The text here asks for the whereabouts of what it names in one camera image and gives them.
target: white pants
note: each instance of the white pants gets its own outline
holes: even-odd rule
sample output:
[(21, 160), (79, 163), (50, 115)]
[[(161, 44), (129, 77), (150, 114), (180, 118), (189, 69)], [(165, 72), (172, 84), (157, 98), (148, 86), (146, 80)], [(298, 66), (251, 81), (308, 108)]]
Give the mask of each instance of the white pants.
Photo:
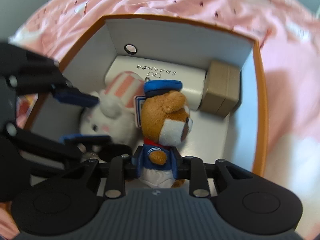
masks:
[(151, 188), (170, 188), (174, 183), (172, 171), (160, 171), (142, 168), (140, 181)]

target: small cardboard box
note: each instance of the small cardboard box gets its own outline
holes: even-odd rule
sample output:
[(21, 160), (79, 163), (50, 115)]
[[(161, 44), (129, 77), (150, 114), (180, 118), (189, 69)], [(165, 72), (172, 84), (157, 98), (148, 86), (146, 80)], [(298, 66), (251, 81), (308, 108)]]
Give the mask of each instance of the small cardboard box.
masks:
[(212, 61), (204, 82), (200, 110), (226, 117), (239, 101), (240, 69)]

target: plush bear's foot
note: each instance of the plush bear's foot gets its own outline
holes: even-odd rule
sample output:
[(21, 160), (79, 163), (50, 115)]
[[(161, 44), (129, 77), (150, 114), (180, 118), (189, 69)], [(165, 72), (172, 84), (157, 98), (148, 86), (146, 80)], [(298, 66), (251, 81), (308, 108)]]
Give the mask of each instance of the plush bear's foot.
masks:
[(172, 184), (172, 188), (173, 187), (181, 187), (184, 183), (184, 179), (177, 179), (173, 184)]
[(154, 164), (164, 165), (167, 161), (167, 155), (163, 151), (153, 151), (150, 153), (149, 159)]

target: blue hat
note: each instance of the blue hat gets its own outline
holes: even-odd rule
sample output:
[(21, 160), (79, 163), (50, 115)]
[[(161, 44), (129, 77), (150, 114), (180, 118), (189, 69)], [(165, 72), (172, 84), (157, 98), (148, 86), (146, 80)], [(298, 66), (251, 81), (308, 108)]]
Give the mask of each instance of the blue hat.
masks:
[(171, 90), (180, 91), (182, 82), (178, 80), (151, 80), (144, 84), (144, 93), (147, 98), (163, 95)]

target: teddy bear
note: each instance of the teddy bear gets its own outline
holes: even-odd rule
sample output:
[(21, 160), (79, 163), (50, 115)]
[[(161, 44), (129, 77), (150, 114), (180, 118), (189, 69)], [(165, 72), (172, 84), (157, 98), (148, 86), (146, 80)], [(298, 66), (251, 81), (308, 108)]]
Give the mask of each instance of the teddy bear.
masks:
[(181, 82), (171, 80), (145, 84), (147, 98), (141, 109), (144, 139), (139, 179), (152, 188), (180, 187), (184, 183), (174, 179), (171, 166), (173, 147), (185, 140), (192, 128), (190, 110), (181, 88)]
[(133, 99), (143, 95), (144, 80), (134, 72), (119, 73), (107, 87), (91, 94), (99, 98), (93, 108), (80, 116), (79, 131), (83, 135), (109, 135), (114, 144), (132, 147), (138, 129), (135, 125)]

